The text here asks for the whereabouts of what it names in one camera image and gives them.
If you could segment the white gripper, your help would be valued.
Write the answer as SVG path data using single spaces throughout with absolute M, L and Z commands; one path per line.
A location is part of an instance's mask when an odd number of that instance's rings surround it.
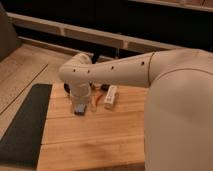
M 91 87 L 86 84 L 70 84 L 70 99 L 72 102 L 73 110 L 76 105 L 85 104 L 88 105 L 91 97 Z

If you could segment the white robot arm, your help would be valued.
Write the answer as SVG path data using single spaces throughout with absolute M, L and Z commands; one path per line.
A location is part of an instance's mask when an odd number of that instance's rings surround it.
M 93 64 L 84 53 L 59 69 L 74 104 L 92 83 L 147 87 L 146 171 L 213 171 L 213 53 L 176 49 Z

